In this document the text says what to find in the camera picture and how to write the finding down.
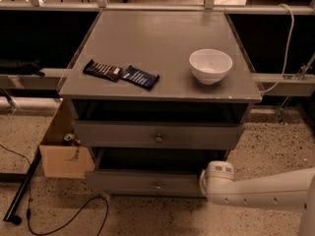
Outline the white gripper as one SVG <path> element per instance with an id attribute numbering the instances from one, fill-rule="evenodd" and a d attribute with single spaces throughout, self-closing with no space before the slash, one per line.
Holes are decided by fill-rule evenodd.
<path id="1" fill-rule="evenodd" d="M 205 197 L 227 194 L 234 182 L 234 167 L 226 161 L 211 161 L 199 177 L 199 188 Z"/>

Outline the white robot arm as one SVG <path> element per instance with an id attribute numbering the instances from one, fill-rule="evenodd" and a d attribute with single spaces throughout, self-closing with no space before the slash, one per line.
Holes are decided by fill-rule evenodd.
<path id="1" fill-rule="evenodd" d="M 301 212 L 298 236 L 315 236 L 315 168 L 235 181 L 231 163 L 211 161 L 199 187 L 216 205 Z"/>

